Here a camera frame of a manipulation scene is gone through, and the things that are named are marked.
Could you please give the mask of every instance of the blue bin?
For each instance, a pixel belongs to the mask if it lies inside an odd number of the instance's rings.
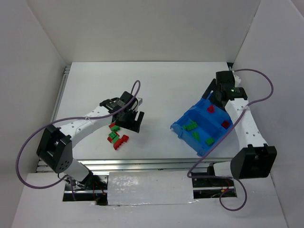
[[[214,112],[208,112],[207,108],[213,106]],[[188,125],[195,121],[197,128],[186,131],[183,129],[184,125]],[[229,127],[225,129],[222,127],[224,121],[229,123]],[[171,125],[171,129],[177,134],[178,138],[184,140],[190,147],[192,147],[198,156],[203,156],[232,126],[232,121],[227,112],[214,106],[209,99],[201,98],[194,106],[192,106],[185,114]],[[192,133],[199,134],[200,142],[193,138]],[[212,137],[214,143],[207,145],[205,140]]]

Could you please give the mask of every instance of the red block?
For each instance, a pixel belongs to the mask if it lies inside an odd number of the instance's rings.
[[[214,107],[213,107],[213,105],[210,105],[210,106],[207,108],[207,111],[210,112],[210,113],[214,113]]]
[[[127,135],[122,136],[122,140],[126,143],[129,140],[129,137]]]
[[[117,150],[118,147],[120,147],[120,145],[123,144],[123,142],[124,141],[122,139],[117,140],[113,145],[114,149]]]
[[[224,122],[221,125],[223,128],[227,129],[229,127],[229,122],[224,120]]]
[[[115,126],[115,122],[114,122],[114,123],[111,123],[111,124],[109,125],[109,128],[114,127],[114,126]]]
[[[110,143],[112,143],[112,139],[111,139],[110,136],[108,137],[108,141],[109,141]]]

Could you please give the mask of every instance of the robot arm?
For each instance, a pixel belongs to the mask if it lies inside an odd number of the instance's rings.
[[[76,120],[61,127],[50,125],[43,132],[37,155],[55,173],[63,172],[73,177],[80,184],[91,186],[93,181],[99,181],[98,177],[73,158],[72,149],[82,139],[112,122],[120,127],[139,132],[144,113],[140,112],[137,120],[135,118],[138,113],[138,106],[143,102],[141,98],[135,98],[128,107],[115,115],[92,119],[121,109],[132,98],[133,96],[130,93],[124,92],[120,98],[107,99],[100,103],[96,109],[85,116],[85,119]]]
[[[244,116],[235,127],[239,153],[230,163],[231,173],[236,179],[267,177],[276,158],[276,148],[268,146],[253,119],[244,88],[237,87],[240,80],[232,71],[216,73],[203,98],[226,111],[235,123],[246,109]]]

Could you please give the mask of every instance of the green lego brick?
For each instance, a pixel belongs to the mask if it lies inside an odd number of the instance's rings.
[[[197,127],[198,127],[197,123],[196,122],[192,122],[189,125],[187,125],[187,131],[191,131],[191,130],[197,128]]]
[[[109,133],[109,136],[111,137],[111,139],[114,139],[117,136],[117,134],[115,134],[115,132],[111,132]]]
[[[200,142],[200,137],[199,137],[199,133],[198,132],[193,132],[192,136],[193,136],[193,138],[195,138],[197,141]]]
[[[213,140],[212,137],[210,137],[210,138],[208,138],[208,139],[205,140],[205,143],[206,143],[208,146],[210,146],[211,144],[214,143],[214,140]]]
[[[120,127],[119,126],[113,126],[113,127],[111,127],[111,131],[112,132],[117,132],[117,131],[119,131],[120,130]]]
[[[112,144],[114,144],[117,140],[119,140],[118,135],[116,135],[116,137],[112,139]]]

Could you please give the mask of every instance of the white enclosure wall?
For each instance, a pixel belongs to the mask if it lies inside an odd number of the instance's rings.
[[[64,63],[24,0],[0,3],[0,226],[10,227],[23,184],[15,159],[25,139],[52,115]],[[22,156],[26,177],[37,165],[38,139]]]
[[[260,0],[27,0],[69,64],[234,61]]]
[[[269,75],[271,99],[253,105],[256,123],[278,156],[272,170],[275,187],[291,228],[303,227],[304,174],[304,18],[289,0],[263,0],[234,68],[254,68]],[[269,93],[267,81],[242,73],[251,100]]]

